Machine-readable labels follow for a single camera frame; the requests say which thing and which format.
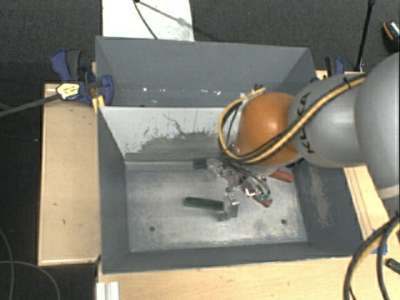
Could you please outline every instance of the clamp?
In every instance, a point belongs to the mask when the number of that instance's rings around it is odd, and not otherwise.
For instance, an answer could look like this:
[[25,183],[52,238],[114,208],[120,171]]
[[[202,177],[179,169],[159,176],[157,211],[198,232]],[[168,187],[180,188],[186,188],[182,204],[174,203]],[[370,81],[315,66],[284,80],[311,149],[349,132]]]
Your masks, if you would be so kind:
[[[67,51],[65,49],[60,49],[51,56],[52,68],[59,75],[62,83],[73,83],[73,87],[70,86],[67,91],[64,86],[61,90],[57,89],[57,93],[60,94],[63,100],[78,101],[90,106],[94,97],[90,89],[96,88],[98,92],[102,91],[104,103],[109,106],[114,96],[114,85],[111,76],[108,74],[103,75],[100,81],[96,81],[96,76],[90,68],[86,66],[80,68],[80,57],[80,50]],[[80,79],[80,69],[84,74],[84,81]]]

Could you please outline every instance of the gray metal surface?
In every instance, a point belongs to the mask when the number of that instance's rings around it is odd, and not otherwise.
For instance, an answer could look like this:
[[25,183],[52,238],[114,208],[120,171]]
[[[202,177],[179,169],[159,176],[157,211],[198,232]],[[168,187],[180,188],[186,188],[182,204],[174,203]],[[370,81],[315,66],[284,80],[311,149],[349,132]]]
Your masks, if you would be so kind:
[[376,187],[398,184],[399,53],[367,75],[357,95],[355,114],[358,141]]
[[268,179],[269,208],[236,192],[238,217],[218,221],[219,212],[183,205],[188,196],[223,199],[228,182],[213,171],[127,171],[126,182],[131,252],[306,240],[294,183]]
[[125,157],[131,252],[305,241],[294,183],[268,179],[274,200],[270,208],[237,192],[239,216],[224,222],[218,221],[217,212],[183,206],[188,196],[224,197],[228,182],[217,176],[216,164],[195,170],[190,163],[218,155],[216,121],[222,109],[101,111]]
[[301,47],[111,37],[96,37],[96,71],[113,79],[113,106],[226,106],[255,84],[296,94],[315,76]]
[[[289,124],[323,94],[343,82],[347,74],[313,82],[293,100]],[[309,162],[328,168],[357,166],[363,163],[354,123],[354,103],[361,87],[345,92],[325,105],[294,138],[296,149]]]

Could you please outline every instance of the electrical wire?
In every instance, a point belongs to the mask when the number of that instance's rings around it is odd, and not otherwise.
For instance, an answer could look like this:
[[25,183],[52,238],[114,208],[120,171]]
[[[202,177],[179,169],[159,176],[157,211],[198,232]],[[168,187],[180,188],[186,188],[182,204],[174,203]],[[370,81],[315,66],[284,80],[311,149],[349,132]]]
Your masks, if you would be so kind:
[[14,282],[15,282],[14,257],[13,257],[13,252],[11,251],[10,244],[8,243],[7,237],[1,228],[0,228],[0,236],[2,237],[2,239],[4,241],[4,244],[6,245],[7,252],[8,252],[8,258],[9,258],[8,263],[10,264],[10,269],[11,269],[11,281],[10,281],[10,291],[9,291],[8,299],[12,300],[13,293],[14,293]]
[[[10,263],[10,262],[11,262],[11,261],[0,261],[0,264],[8,264],[8,263]],[[49,274],[45,269],[43,269],[42,267],[39,267],[39,266],[37,266],[37,265],[35,265],[35,264],[31,264],[31,263],[29,263],[29,262],[24,262],[24,261],[17,261],[17,260],[15,260],[15,261],[13,261],[13,263],[14,263],[14,264],[19,264],[19,265],[22,265],[22,266],[26,266],[26,267],[30,267],[30,268],[34,268],[34,269],[39,270],[40,272],[42,272],[44,275],[46,275],[46,276],[49,278],[49,280],[52,282],[52,284],[54,285],[54,288],[55,288],[55,290],[56,290],[56,292],[57,292],[57,299],[58,299],[58,300],[61,300],[60,288],[59,288],[59,286],[58,286],[56,280],[55,280],[55,279],[53,278],[53,276],[52,276],[51,274]]]
[[15,267],[14,267],[14,265],[15,264],[19,264],[19,265],[22,265],[22,266],[27,266],[27,267],[31,267],[31,268],[37,269],[37,270],[41,271],[43,274],[45,274],[54,285],[54,288],[55,288],[55,290],[57,292],[57,299],[61,300],[60,288],[59,288],[56,280],[53,278],[53,276],[51,274],[49,274],[42,267],[39,267],[39,266],[37,266],[35,264],[31,264],[31,263],[24,262],[24,261],[16,261],[16,260],[14,260],[13,252],[11,251],[11,247],[10,247],[10,244],[8,242],[8,239],[7,239],[6,235],[3,233],[3,230],[1,228],[0,228],[0,236],[2,237],[2,239],[4,241],[4,244],[6,245],[7,252],[8,252],[8,257],[9,257],[9,260],[7,260],[7,261],[0,261],[0,265],[1,264],[10,264],[10,268],[11,268],[11,281],[10,281],[10,291],[9,291],[8,299],[9,300],[13,300],[14,283],[15,283]]
[[400,217],[395,217],[394,221],[389,225],[388,229],[384,233],[381,243],[379,243],[379,247],[377,250],[377,257],[376,257],[376,271],[377,271],[377,280],[379,284],[379,288],[381,290],[382,297],[385,300],[389,300],[389,294],[388,290],[386,289],[385,282],[383,279],[383,270],[382,270],[382,261],[383,261],[383,253],[384,253],[384,248],[386,245],[386,242],[388,241],[388,237],[390,233],[393,231],[393,229],[396,227],[396,225],[399,223]]
[[229,124],[229,129],[227,130],[227,134],[226,134],[226,143],[229,145],[229,137],[231,136],[231,130],[232,130],[232,126],[233,126],[233,122],[235,121],[236,116],[238,115],[238,111],[239,111],[239,107],[237,106],[237,108],[234,110],[234,114],[233,117],[231,119],[231,123]]
[[253,93],[250,93],[240,99],[237,99],[233,101],[231,104],[229,104],[225,110],[222,112],[222,114],[219,117],[219,126],[218,126],[218,140],[221,146],[221,149],[223,153],[229,157],[230,159],[239,161],[240,163],[244,164],[257,164],[260,161],[264,161],[269,159],[271,156],[276,154],[279,150],[281,150],[285,145],[289,144],[289,141],[301,130],[301,128],[309,122],[312,117],[327,103],[338,97],[340,94],[346,92],[347,90],[350,90],[359,84],[361,84],[365,79],[365,74],[360,76],[357,76],[353,79],[347,80],[338,85],[337,87],[333,88],[332,90],[326,92],[324,95],[322,95],[319,99],[317,99],[312,105],[310,105],[304,112],[304,114],[300,117],[298,117],[285,131],[283,131],[281,134],[277,135],[274,138],[274,141],[272,144],[271,140],[263,144],[262,146],[258,147],[254,151],[247,153],[242,156],[237,156],[234,154],[232,151],[228,149],[226,146],[226,142],[224,140],[223,136],[223,126],[224,122],[226,121],[225,115],[227,115],[229,112],[232,112],[231,109],[237,105],[241,104],[245,99],[251,98],[251,96],[257,96],[261,94],[262,92],[265,91],[265,88],[259,89],[257,91],[253,91]]
[[155,40],[158,40],[158,37],[156,36],[156,34],[154,33],[154,31],[150,28],[149,24],[147,23],[147,21],[145,20],[145,18],[142,15],[142,12],[139,10],[138,4],[136,3],[135,0],[132,0],[133,5],[136,9],[137,14],[139,15],[139,17],[141,18],[143,24],[146,26],[147,30],[151,33],[151,35],[153,36],[153,38]]
[[353,276],[353,272],[359,263],[362,255],[365,253],[365,251],[368,249],[368,247],[376,240],[378,240],[383,234],[390,235],[390,232],[393,230],[393,228],[396,226],[396,224],[399,222],[399,216],[392,218],[390,221],[385,223],[383,226],[381,226],[378,230],[376,230],[374,233],[372,233],[357,249],[356,253],[354,253],[354,256],[352,257],[349,266],[347,267],[346,271],[346,276],[344,279],[344,287],[343,287],[343,293],[344,293],[344,298],[345,300],[350,300],[350,283],[351,283],[351,278]]

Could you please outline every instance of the blue clamp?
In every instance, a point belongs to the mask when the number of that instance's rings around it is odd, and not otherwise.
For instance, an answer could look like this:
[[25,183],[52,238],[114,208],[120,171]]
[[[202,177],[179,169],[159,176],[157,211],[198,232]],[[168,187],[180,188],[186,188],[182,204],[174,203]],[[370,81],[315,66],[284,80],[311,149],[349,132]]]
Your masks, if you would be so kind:
[[109,106],[113,101],[114,85],[110,75],[101,77],[101,86],[96,82],[96,76],[87,66],[83,66],[85,81],[79,80],[79,58],[81,52],[77,50],[67,51],[65,49],[58,50],[51,56],[51,66],[55,73],[59,75],[63,83],[74,82],[79,85],[79,96],[74,97],[73,101],[90,106],[93,96],[90,94],[90,89],[97,87],[97,92],[102,89],[104,103]]

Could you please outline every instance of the black floor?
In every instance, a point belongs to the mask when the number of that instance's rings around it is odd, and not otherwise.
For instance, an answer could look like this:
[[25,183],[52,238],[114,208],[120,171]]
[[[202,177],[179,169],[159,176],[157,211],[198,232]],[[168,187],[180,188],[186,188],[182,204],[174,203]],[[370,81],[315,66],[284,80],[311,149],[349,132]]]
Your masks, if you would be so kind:
[[[190,0],[198,41],[225,41],[311,49],[318,69],[340,56],[348,69],[358,53],[368,0]],[[399,21],[399,0],[376,0],[364,69],[386,57],[381,24]],[[0,103],[17,106],[42,96],[56,79],[50,55],[81,49],[94,59],[101,34],[101,0],[0,0]],[[0,228],[14,258],[36,262],[41,157],[41,110],[0,118]],[[0,261],[8,255],[0,241]],[[92,299],[94,266],[53,267],[62,299]],[[9,267],[0,264],[0,299],[8,299]],[[56,299],[40,272],[16,266],[14,299]]]

